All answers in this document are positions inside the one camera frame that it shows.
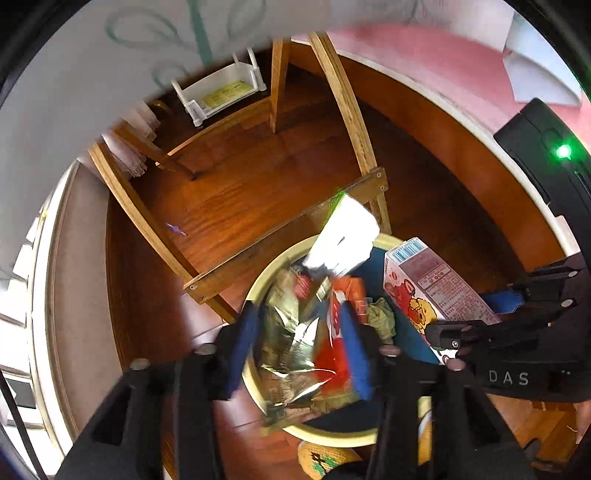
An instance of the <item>green cloth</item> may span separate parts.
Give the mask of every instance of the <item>green cloth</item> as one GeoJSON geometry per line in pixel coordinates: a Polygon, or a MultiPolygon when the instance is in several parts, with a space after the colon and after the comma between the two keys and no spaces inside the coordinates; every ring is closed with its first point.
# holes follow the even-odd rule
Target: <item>green cloth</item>
{"type": "Polygon", "coordinates": [[[368,323],[378,331],[384,343],[392,344],[392,337],[396,335],[394,312],[385,298],[368,305],[368,323]]]}

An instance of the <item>cartoon character print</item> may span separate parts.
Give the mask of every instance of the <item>cartoon character print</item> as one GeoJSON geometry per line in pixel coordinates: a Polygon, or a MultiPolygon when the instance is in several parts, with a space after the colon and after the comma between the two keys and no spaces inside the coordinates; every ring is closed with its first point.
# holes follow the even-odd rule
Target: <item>cartoon character print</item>
{"type": "Polygon", "coordinates": [[[411,299],[408,305],[408,318],[421,335],[425,335],[425,327],[437,320],[437,314],[427,300],[411,299]]]}
{"type": "Polygon", "coordinates": [[[386,282],[385,289],[421,335],[425,334],[425,327],[429,323],[437,320],[437,314],[431,304],[427,300],[414,297],[416,290],[407,278],[400,285],[386,282]]]}

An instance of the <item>barcode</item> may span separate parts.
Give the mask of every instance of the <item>barcode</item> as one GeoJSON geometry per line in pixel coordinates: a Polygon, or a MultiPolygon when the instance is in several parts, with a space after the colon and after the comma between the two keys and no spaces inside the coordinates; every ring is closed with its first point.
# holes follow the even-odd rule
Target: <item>barcode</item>
{"type": "Polygon", "coordinates": [[[400,245],[400,247],[392,252],[392,256],[398,265],[400,265],[402,262],[406,262],[406,260],[411,258],[413,255],[422,252],[426,248],[427,245],[415,237],[400,245]]]}

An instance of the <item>trash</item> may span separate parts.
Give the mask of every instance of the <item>trash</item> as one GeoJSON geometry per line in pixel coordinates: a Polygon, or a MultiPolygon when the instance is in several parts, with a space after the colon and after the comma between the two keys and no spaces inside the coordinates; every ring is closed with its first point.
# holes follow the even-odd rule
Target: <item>trash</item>
{"type": "Polygon", "coordinates": [[[350,300],[359,321],[367,323],[363,281],[344,275],[369,258],[379,227],[346,193],[340,192],[333,203],[303,266],[282,268],[267,295],[259,367],[267,428],[304,421],[359,399],[339,310],[350,300]]]}
{"type": "Polygon", "coordinates": [[[384,343],[392,345],[392,337],[396,335],[394,312],[384,297],[368,305],[368,324],[378,331],[384,343]]]}
{"type": "Polygon", "coordinates": [[[166,223],[166,226],[170,228],[174,233],[180,233],[183,236],[187,236],[185,232],[183,232],[179,227],[176,225],[171,225],[170,223],[166,223]]]}
{"type": "MultiPolygon", "coordinates": [[[[500,320],[470,285],[418,238],[386,252],[384,291],[411,320],[425,342],[425,327],[438,320],[480,319],[487,325],[500,320]]],[[[454,350],[435,349],[436,357],[456,356],[454,350]]]]}

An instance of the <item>red wrapper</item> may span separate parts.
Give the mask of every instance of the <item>red wrapper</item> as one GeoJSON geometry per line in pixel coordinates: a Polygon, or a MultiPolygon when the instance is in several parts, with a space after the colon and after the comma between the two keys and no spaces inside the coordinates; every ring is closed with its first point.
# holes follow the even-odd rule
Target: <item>red wrapper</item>
{"type": "Polygon", "coordinates": [[[332,293],[327,315],[327,327],[329,334],[322,340],[317,356],[314,360],[316,368],[333,371],[317,371],[319,381],[326,381],[322,386],[324,393],[332,393],[335,390],[349,388],[350,372],[343,335],[340,330],[339,309],[342,301],[349,300],[355,306],[357,316],[361,323],[367,323],[367,300],[365,298],[365,286],[360,278],[344,276],[331,279],[332,293]]]}

